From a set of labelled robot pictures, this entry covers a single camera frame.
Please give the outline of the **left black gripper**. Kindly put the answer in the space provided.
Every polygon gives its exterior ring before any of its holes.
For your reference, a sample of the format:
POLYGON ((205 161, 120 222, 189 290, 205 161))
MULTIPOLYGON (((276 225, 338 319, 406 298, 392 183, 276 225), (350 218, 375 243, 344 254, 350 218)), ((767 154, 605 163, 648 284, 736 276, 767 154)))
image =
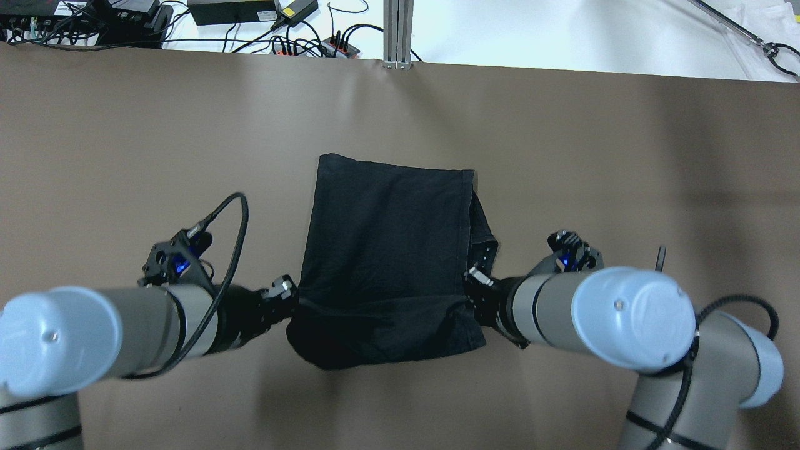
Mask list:
POLYGON ((267 333, 272 325, 291 318, 298 308, 298 294, 298 287, 288 274, 257 291, 232 285, 217 308, 216 336, 209 353, 241 348, 267 333))

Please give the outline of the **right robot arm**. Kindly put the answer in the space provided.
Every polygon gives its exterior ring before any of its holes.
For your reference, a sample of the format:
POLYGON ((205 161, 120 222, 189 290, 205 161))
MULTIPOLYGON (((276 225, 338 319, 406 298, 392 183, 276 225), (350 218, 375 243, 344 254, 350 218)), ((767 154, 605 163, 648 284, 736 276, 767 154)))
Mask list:
POLYGON ((611 267, 494 279, 465 275, 476 316, 521 348, 595 356, 638 380, 620 449, 723 449, 742 408, 780 390, 776 311, 728 296, 695 311, 657 271, 611 267))

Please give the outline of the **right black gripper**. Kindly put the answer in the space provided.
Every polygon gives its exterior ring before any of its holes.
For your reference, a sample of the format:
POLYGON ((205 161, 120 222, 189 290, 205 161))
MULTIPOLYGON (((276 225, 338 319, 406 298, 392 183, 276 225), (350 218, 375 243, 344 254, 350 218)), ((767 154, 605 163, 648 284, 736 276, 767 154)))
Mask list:
POLYGON ((524 276, 496 279, 480 266, 464 274, 464 291, 478 324, 492 328, 520 349, 531 344, 513 318, 514 295, 525 280, 524 276))

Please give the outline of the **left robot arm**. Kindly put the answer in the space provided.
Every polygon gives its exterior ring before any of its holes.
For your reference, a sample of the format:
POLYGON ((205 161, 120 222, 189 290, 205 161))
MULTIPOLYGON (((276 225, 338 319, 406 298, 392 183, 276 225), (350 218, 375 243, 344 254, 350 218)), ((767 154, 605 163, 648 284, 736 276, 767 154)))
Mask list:
POLYGON ((191 341, 214 301, 196 284, 20 294, 2 307, 2 448, 82 449, 78 391, 146 375, 191 341))

